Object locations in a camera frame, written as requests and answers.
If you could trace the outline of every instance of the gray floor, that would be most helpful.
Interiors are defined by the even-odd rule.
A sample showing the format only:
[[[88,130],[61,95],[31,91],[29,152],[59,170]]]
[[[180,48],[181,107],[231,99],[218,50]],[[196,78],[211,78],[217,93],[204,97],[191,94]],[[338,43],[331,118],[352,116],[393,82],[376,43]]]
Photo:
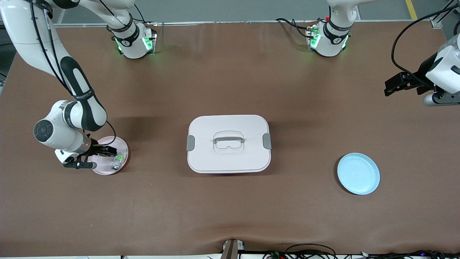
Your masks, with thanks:
[[[448,0],[412,0],[417,16],[442,9]],[[316,20],[328,15],[326,0],[137,0],[145,20],[152,22],[246,22],[276,18]],[[130,10],[140,18],[136,9]],[[361,20],[410,20],[405,0],[378,0],[359,7]],[[453,36],[453,27],[460,19],[454,11],[443,20],[446,38]],[[103,21],[87,9],[78,6],[54,13],[57,26],[102,25]],[[0,44],[9,43],[5,30],[0,29]],[[0,46],[0,73],[7,74],[15,55],[11,45]]]

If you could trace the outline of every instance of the gray latch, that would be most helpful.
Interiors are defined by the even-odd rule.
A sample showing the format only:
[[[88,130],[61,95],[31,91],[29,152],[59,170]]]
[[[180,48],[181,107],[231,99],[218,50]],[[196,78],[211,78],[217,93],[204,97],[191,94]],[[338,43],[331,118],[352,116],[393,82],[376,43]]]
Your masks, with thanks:
[[[187,152],[195,149],[195,137],[192,135],[187,136]]]
[[[264,147],[266,149],[271,149],[271,138],[270,138],[270,133],[265,133],[262,136],[262,142],[264,144]]]

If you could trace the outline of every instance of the wire bundle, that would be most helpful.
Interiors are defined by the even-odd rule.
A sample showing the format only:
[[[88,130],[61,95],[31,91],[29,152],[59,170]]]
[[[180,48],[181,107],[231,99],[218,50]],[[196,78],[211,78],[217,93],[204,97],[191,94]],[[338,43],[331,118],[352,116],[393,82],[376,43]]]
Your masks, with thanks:
[[[287,24],[289,24],[289,25],[291,25],[291,26],[294,26],[294,27],[297,29],[297,31],[300,33],[300,35],[302,35],[303,37],[309,38],[309,39],[313,39],[312,36],[303,34],[302,31],[300,31],[300,29],[307,29],[307,27],[298,26],[294,19],[292,19],[292,21],[289,22],[288,20],[286,20],[286,19],[284,19],[284,18],[278,18],[278,19],[276,19],[276,21],[278,21],[278,22],[279,22],[279,21],[284,21],[284,22],[286,22]]]
[[[146,22],[145,19],[144,19],[144,16],[142,15],[141,11],[139,10],[138,6],[136,4],[134,4],[134,7],[137,9],[139,15],[141,16],[140,19],[134,19],[135,21],[138,21],[138,22],[142,22],[143,24],[148,24],[148,23],[153,23],[153,22]]]
[[[298,251],[291,251],[295,247],[323,247],[327,251],[319,250],[319,248],[302,249]],[[242,253],[264,253],[262,259],[310,259],[318,256],[321,259],[338,259],[337,253],[334,249],[314,243],[296,244],[288,247],[284,252],[279,251],[239,251],[239,258],[241,259]],[[387,254],[365,254],[355,255],[364,259],[414,259],[413,257],[422,256],[429,257],[430,259],[460,259],[460,253],[443,253],[440,251],[432,250],[418,250],[411,253],[387,253]],[[344,259],[353,259],[352,254],[348,254]]]

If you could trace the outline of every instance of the pink plate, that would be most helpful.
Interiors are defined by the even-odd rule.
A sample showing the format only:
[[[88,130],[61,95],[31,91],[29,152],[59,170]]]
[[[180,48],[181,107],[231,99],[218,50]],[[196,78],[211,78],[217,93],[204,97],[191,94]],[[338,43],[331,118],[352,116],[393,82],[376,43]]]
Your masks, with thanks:
[[[98,142],[99,144],[106,144],[110,143],[114,139],[113,136],[108,136],[100,139]],[[106,175],[111,175],[115,174],[116,172],[120,171],[123,166],[125,165],[126,161],[128,161],[128,145],[124,140],[121,138],[117,137],[115,141],[110,144],[111,147],[114,147],[117,149],[117,153],[123,153],[125,154],[125,159],[121,163],[121,166],[118,170],[112,169],[112,166],[114,164],[114,157],[101,157],[101,156],[90,156],[88,158],[89,162],[94,162],[97,164],[97,167],[93,169],[93,171],[97,174],[106,176]]]

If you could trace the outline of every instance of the green led light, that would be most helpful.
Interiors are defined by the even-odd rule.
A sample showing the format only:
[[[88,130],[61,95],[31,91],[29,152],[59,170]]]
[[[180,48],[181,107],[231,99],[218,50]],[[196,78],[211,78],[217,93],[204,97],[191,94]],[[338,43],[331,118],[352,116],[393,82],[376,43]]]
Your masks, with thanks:
[[[316,34],[315,37],[311,40],[311,47],[316,48],[318,46],[319,39],[321,39],[321,35],[319,33]]]
[[[346,45],[346,40],[348,40],[348,36],[344,39],[344,44],[342,45],[342,49],[345,48],[345,45]]]
[[[145,39],[145,38],[142,38],[142,39],[144,40],[144,44],[147,50],[151,50],[153,48],[152,41],[150,39]]]
[[[117,46],[118,46],[118,50],[119,50],[120,52],[123,52],[123,51],[121,50],[120,43],[118,42],[118,40],[117,40],[116,38],[115,38],[115,42],[116,42],[116,44],[117,44]]]

